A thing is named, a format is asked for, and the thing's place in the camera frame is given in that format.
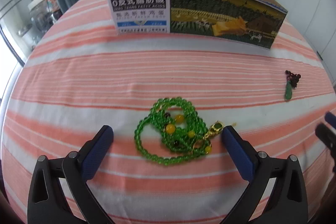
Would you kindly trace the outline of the green jade pendant charm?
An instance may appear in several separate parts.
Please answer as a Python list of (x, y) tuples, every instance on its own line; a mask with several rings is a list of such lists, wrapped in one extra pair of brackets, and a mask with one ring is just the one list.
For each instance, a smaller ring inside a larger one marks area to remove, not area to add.
[(298, 82), (301, 79), (300, 74), (291, 73), (291, 71), (286, 70), (286, 85), (285, 85), (285, 93), (284, 100), (290, 101), (293, 96), (293, 90), (297, 88)]

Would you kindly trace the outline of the open cardboard box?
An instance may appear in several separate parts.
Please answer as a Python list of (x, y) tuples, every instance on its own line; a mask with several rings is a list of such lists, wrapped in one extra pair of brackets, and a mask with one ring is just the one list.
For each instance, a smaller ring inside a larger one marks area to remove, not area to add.
[(270, 48), (287, 10), (275, 0), (108, 0), (119, 34), (211, 36)]

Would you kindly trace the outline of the pink white striped cloth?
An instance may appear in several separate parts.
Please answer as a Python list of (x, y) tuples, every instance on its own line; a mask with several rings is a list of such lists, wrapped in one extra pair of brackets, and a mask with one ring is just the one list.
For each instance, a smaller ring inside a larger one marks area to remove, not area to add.
[[(284, 100), (285, 71), (300, 74)], [(3, 126), (2, 173), (9, 203), (27, 219), (35, 163), (77, 151), (105, 124), (114, 142), (90, 189), (116, 223), (219, 223), (247, 182), (221, 139), (199, 160), (163, 166), (135, 148), (134, 130), (160, 98), (191, 101), (207, 125), (234, 124), (269, 156), (298, 157), (308, 212), (333, 174), (315, 135), (335, 93), (321, 61), (290, 23), (271, 49), (207, 36), (124, 35), (107, 0), (80, 0), (47, 32), (22, 69)]]

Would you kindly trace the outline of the grey washing machine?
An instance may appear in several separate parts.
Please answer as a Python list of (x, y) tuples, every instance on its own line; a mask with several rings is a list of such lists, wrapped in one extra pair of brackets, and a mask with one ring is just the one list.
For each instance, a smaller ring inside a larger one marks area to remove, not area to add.
[(32, 24), (45, 34), (55, 23), (56, 19), (45, 0), (39, 3), (31, 2), (28, 5), (30, 20)]

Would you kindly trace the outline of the glass sliding door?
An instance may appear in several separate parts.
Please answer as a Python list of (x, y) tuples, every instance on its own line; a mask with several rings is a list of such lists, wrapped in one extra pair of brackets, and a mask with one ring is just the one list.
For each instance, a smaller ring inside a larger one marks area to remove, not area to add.
[(45, 35), (32, 24), (28, 9), (31, 2), (40, 1), (42, 0), (1, 0), (1, 31), (22, 64)]

